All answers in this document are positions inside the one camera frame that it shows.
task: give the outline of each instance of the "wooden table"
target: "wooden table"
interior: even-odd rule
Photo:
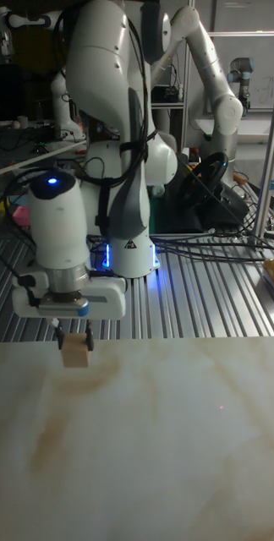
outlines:
[[[274,338],[0,344],[0,541],[274,541]]]

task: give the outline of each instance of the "small wooden cube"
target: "small wooden cube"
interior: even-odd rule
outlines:
[[[86,334],[83,335],[70,333],[64,335],[61,354],[64,368],[89,368],[91,352],[86,346]]]

